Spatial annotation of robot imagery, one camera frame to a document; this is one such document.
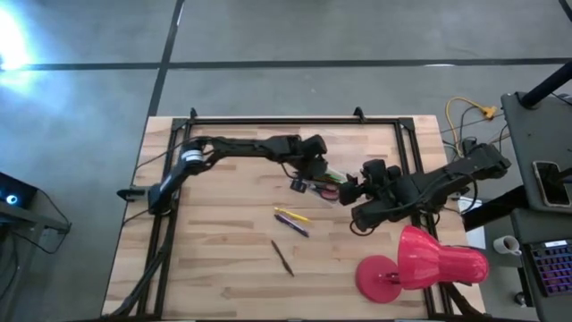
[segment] yellow cable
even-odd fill
[[[467,102],[468,104],[470,104],[471,106],[476,106],[478,107],[479,110],[481,110],[481,113],[483,113],[483,116],[488,119],[488,120],[492,120],[492,118],[494,117],[494,113],[496,112],[497,108],[495,106],[482,106],[476,102],[473,102],[472,100],[468,99],[468,98],[464,98],[464,97],[452,97],[450,100],[447,101],[447,105],[445,106],[445,116],[447,116],[447,122],[449,123],[449,127],[451,129],[451,131],[453,132],[453,139],[454,139],[454,144],[455,144],[455,149],[457,150],[457,153],[462,157],[463,154],[461,152],[460,149],[460,142],[458,141],[458,136],[457,136],[457,130],[455,130],[455,126],[453,125],[453,121],[450,119],[450,104],[456,100],[460,100],[463,102]]]

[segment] white mug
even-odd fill
[[[492,246],[499,254],[522,255],[520,244],[514,236],[506,235],[495,239]]]

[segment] pencil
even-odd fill
[[[307,222],[307,223],[310,222],[310,219],[308,219],[308,218],[306,218],[306,217],[304,217],[304,216],[300,216],[300,215],[296,215],[296,214],[294,214],[294,213],[291,213],[291,212],[288,211],[288,210],[284,210],[284,209],[282,209],[282,208],[274,208],[274,210],[280,211],[280,212],[282,212],[282,213],[284,213],[284,214],[286,214],[286,215],[288,215],[288,216],[291,216],[291,217],[294,218],[294,219],[298,219],[298,220],[301,220],[301,221]]]

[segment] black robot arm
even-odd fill
[[[501,178],[509,167],[508,159],[487,144],[473,147],[465,157],[428,174],[401,175],[397,166],[386,169],[382,160],[371,160],[364,163],[363,183],[349,177],[342,184],[340,203],[353,203],[362,194],[370,199],[351,209],[353,224],[365,232],[385,220],[396,222],[420,211],[436,213],[450,194],[476,180]]]
[[[324,140],[315,135],[302,140],[298,135],[273,136],[266,140],[196,137],[181,146],[181,156],[172,171],[160,183],[148,189],[149,213],[166,214],[171,210],[172,195],[190,175],[211,169],[224,157],[264,157],[294,167],[298,176],[311,180],[325,173],[327,152]]]

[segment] wooden tabletop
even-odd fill
[[[425,171],[445,165],[436,118],[413,117]],[[171,121],[149,119],[139,163],[165,151]],[[195,125],[191,136],[264,139],[284,134],[322,135],[328,148],[325,158],[339,172],[358,174],[372,158],[382,158],[388,166],[400,164],[390,125]],[[407,136],[405,141],[413,171]],[[134,184],[159,182],[163,166],[160,158],[141,167]],[[130,204],[126,217],[146,205]],[[310,238],[277,222],[274,207],[311,219]],[[425,318],[421,291],[403,291],[396,301],[382,305],[368,301],[354,285],[356,266],[364,257],[396,259],[401,230],[410,221],[385,222],[372,235],[358,237],[349,231],[350,208],[292,191],[281,167],[261,158],[226,158],[211,171],[190,177],[181,191],[164,318]],[[123,227],[103,313],[118,308],[140,279],[152,222],[152,216],[144,215]],[[443,211],[437,230],[445,244],[467,244],[457,213]],[[270,240],[278,244],[295,277],[285,272]],[[155,289],[152,284],[149,308]],[[483,310],[477,285],[459,289]],[[436,287],[433,293],[440,302]]]

